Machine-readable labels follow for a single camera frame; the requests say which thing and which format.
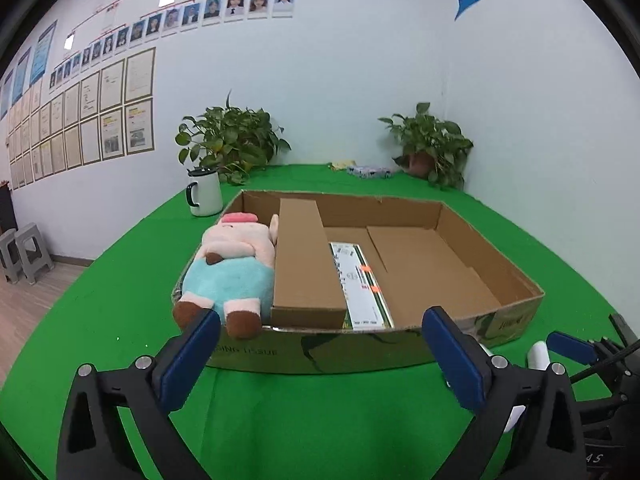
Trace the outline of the pig plush toy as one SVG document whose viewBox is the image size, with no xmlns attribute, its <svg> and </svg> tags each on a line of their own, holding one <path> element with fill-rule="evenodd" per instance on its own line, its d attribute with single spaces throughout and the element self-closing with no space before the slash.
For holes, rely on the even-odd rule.
<svg viewBox="0 0 640 480">
<path fill-rule="evenodd" d="M 265 224 L 256 214 L 232 212 L 204 232 L 172 308 L 182 330 L 202 311 L 213 310 L 233 339 L 262 332 L 273 303 L 279 223 L 277 214 Z"/>
</svg>

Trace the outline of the white green printed box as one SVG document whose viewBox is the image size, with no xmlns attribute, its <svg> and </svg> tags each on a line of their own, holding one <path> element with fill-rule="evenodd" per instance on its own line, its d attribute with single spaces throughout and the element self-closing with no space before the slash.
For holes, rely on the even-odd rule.
<svg viewBox="0 0 640 480">
<path fill-rule="evenodd" d="M 330 249 L 346 302 L 344 327 L 356 332 L 394 328 L 381 286 L 361 247 L 331 242 Z"/>
</svg>

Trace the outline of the long brown cardboard box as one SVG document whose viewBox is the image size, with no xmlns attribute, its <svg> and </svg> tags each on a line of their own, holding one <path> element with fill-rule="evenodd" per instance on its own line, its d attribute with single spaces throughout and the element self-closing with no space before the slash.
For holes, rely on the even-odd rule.
<svg viewBox="0 0 640 480">
<path fill-rule="evenodd" d="M 339 330 L 346 301 L 313 200 L 280 200 L 271 324 Z"/>
</svg>

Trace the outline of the green table cloth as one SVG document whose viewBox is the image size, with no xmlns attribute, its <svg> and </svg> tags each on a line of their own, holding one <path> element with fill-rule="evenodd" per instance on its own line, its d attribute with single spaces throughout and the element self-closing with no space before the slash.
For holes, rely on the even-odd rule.
<svg viewBox="0 0 640 480">
<path fill-rule="evenodd" d="M 546 296 L 514 363 L 554 330 L 613 337 L 611 306 L 538 240 L 469 195 L 398 174 L 360 179 L 323 166 L 283 166 L 256 190 L 441 200 L 519 266 Z M 77 367 L 117 370 L 177 333 L 170 293 L 206 223 L 182 195 L 149 214 L 88 267 L 38 324 L 1 390 L 1 419 L 48 477 Z M 215 479 L 427 479 L 469 423 L 435 364 L 387 372 L 286 376 L 209 368 L 171 416 Z"/>
</svg>

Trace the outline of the grey plastic stool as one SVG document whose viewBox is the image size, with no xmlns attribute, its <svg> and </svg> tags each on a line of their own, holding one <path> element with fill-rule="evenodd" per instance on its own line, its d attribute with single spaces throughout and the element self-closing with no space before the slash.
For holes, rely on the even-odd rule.
<svg viewBox="0 0 640 480">
<path fill-rule="evenodd" d="M 36 284 L 37 274 L 42 269 L 47 268 L 49 271 L 54 269 L 54 263 L 46 243 L 40 229 L 34 222 L 17 230 L 14 242 L 21 258 L 23 273 L 29 284 Z"/>
<path fill-rule="evenodd" d="M 9 229 L 0 235 L 1 270 L 6 280 L 15 284 L 20 280 L 23 270 L 20 253 L 15 241 L 16 229 Z"/>
</svg>

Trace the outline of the large open cardboard tray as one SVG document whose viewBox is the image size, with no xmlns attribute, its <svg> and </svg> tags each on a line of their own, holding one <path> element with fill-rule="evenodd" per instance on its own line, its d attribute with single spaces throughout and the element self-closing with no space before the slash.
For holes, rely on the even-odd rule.
<svg viewBox="0 0 640 480">
<path fill-rule="evenodd" d="M 324 375 L 372 372 L 431 359 L 421 335 L 426 309 L 442 307 L 485 346 L 525 332 L 544 291 L 443 203 L 396 197 L 243 191 L 224 214 L 269 223 L 280 200 L 313 200 L 331 242 L 358 244 L 378 280 L 395 327 L 356 332 L 262 326 L 253 339 L 222 325 L 210 364 L 242 372 Z"/>
</svg>

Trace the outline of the right potted green plant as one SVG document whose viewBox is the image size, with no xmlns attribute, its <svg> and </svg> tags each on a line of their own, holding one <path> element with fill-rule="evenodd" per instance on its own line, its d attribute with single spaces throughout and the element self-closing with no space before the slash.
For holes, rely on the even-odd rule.
<svg viewBox="0 0 640 480">
<path fill-rule="evenodd" d="M 393 157 L 396 166 L 439 188 L 464 187 L 463 171 L 474 143 L 456 122 L 434 116 L 429 102 L 416 104 L 413 115 L 394 113 L 378 121 L 401 147 Z"/>
</svg>

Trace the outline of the potted green plant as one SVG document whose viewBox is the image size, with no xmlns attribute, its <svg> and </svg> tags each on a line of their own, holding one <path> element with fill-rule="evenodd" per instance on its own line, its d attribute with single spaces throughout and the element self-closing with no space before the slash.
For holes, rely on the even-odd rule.
<svg viewBox="0 0 640 480">
<path fill-rule="evenodd" d="M 456 122 L 434 116 L 429 102 L 416 104 L 413 115 L 394 113 L 378 121 L 401 147 L 393 157 L 396 166 L 439 188 L 464 187 L 463 171 L 474 143 Z"/>
<path fill-rule="evenodd" d="M 221 182 L 239 186 L 253 170 L 266 169 L 292 150 L 279 126 L 263 108 L 241 108 L 230 102 L 206 107 L 198 117 L 184 116 L 175 135 L 178 161 L 191 170 L 213 170 Z"/>
</svg>

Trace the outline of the small packets at table back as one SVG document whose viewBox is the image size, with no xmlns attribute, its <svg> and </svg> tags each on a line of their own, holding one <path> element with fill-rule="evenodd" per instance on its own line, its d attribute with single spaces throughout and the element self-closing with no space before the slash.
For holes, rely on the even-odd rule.
<svg viewBox="0 0 640 480">
<path fill-rule="evenodd" d="M 333 171 L 341 171 L 360 179 L 389 179 L 397 174 L 396 170 L 378 167 L 358 165 L 354 160 L 339 160 L 330 162 L 329 168 Z"/>
</svg>

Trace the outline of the left potted green plant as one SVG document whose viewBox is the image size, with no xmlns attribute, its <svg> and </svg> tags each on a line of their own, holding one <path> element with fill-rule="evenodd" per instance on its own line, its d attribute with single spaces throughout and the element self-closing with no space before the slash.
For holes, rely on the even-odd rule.
<svg viewBox="0 0 640 480">
<path fill-rule="evenodd" d="M 292 150 L 279 126 L 263 108 L 241 108 L 230 102 L 206 107 L 198 117 L 184 116 L 175 135 L 178 161 L 191 170 L 213 170 L 221 182 L 239 186 L 253 170 L 266 169 Z"/>
</svg>

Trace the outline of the staff photo row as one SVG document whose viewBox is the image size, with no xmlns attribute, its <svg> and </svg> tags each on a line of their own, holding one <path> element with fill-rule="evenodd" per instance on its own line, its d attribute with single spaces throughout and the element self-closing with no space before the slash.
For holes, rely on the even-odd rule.
<svg viewBox="0 0 640 480">
<path fill-rule="evenodd" d="M 137 20 L 107 29 L 99 38 L 69 55 L 50 73 L 50 91 L 62 87 L 90 67 L 139 44 L 190 32 L 204 26 L 263 18 L 290 18 L 296 0 L 184 0 L 163 6 Z"/>
</svg>

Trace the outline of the framed certificates on wall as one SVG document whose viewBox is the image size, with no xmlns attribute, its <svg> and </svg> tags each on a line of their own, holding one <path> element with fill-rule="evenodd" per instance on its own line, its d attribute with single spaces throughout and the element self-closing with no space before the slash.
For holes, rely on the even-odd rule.
<svg viewBox="0 0 640 480">
<path fill-rule="evenodd" d="M 10 111 L 4 141 L 11 188 L 65 171 L 152 152 L 156 50 L 149 48 L 81 79 L 47 103 L 29 93 Z"/>
</svg>

